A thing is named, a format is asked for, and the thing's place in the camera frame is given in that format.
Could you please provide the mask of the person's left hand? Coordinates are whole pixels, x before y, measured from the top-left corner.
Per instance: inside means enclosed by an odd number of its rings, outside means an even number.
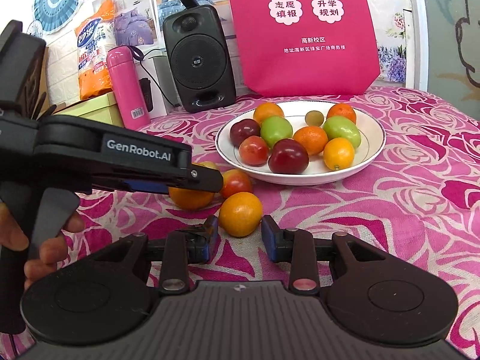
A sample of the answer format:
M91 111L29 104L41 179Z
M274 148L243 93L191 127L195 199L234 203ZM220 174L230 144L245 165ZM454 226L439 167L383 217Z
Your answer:
M29 245L28 238L11 215L7 206L1 202L1 246L10 250L22 251ZM24 289L28 289L35 281L57 270L57 265L68 256L68 246L63 233L50 238L41 244L39 258L30 259L24 264Z

